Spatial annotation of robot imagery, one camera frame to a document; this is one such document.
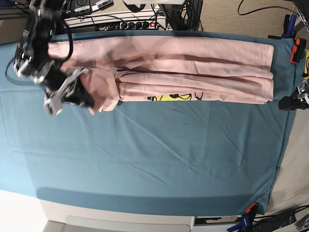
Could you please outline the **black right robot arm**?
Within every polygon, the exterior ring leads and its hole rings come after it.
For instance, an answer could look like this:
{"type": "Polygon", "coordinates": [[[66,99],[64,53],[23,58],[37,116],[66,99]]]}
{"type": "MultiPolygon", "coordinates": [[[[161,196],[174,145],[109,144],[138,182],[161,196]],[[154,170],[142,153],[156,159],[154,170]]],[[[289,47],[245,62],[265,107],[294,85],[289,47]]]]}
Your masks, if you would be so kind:
{"type": "Polygon", "coordinates": [[[31,78],[45,88],[44,106],[50,114],[62,109],[63,103],[81,107],[94,107],[95,102],[86,91],[81,76],[88,72],[85,68],[63,72],[61,67],[73,54],[73,38],[64,21],[64,0],[32,0],[29,4],[34,12],[30,28],[16,48],[13,68],[20,78],[31,78]],[[61,25],[69,39],[69,53],[65,58],[49,56],[49,42],[56,26],[61,25]]]}

